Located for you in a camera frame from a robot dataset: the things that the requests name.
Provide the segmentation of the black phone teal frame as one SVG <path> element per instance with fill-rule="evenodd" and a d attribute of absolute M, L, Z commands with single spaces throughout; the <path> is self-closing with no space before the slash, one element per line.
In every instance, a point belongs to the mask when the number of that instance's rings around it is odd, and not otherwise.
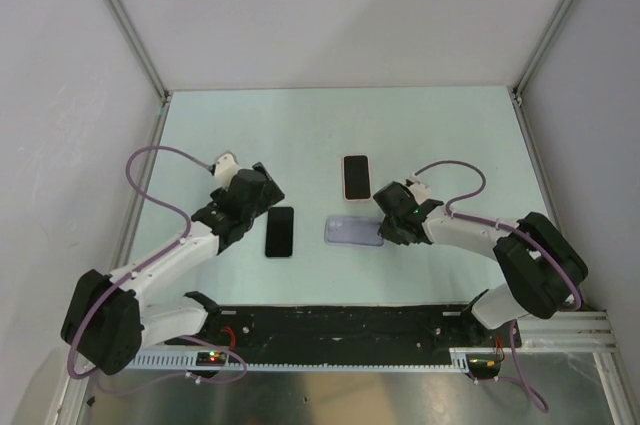
<path fill-rule="evenodd" d="M 267 258 L 291 258 L 293 255 L 294 209 L 273 207 L 268 211 L 265 237 Z"/>

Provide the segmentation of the lilac phone case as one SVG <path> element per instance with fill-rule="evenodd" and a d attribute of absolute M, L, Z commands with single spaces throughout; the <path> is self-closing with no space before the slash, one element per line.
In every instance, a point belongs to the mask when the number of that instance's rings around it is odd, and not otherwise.
<path fill-rule="evenodd" d="M 325 223 L 324 240 L 330 245 L 382 247 L 381 222 L 368 217 L 333 215 Z"/>

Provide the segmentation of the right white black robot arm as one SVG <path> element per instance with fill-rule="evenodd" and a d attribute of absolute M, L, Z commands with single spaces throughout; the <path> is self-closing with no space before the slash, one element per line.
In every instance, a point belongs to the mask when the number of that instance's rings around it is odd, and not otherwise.
<path fill-rule="evenodd" d="M 495 260 L 505 283 L 478 295 L 462 321 L 464 338 L 486 345 L 498 328 L 532 315 L 549 319 L 568 299 L 582 306 L 584 260 L 544 215 L 516 221 L 476 217 L 430 197 L 419 181 L 391 182 L 373 195 L 384 218 L 379 235 L 397 245 L 446 245 Z"/>

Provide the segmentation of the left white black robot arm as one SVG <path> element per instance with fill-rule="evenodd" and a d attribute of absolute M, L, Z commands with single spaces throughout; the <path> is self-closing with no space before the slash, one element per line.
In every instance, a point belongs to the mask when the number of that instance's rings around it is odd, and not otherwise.
<path fill-rule="evenodd" d="M 78 357 L 114 375 L 146 347 L 190 337 L 209 344 L 220 336 L 220 308 L 205 294 L 187 291 L 167 303 L 157 299 L 187 272 L 239 242 L 285 194 L 262 163 L 244 168 L 230 153 L 213 164 L 212 174 L 220 186 L 187 217 L 184 232 L 140 263 L 109 274 L 92 269 L 80 277 L 61 329 L 72 378 L 83 376 L 75 369 Z"/>

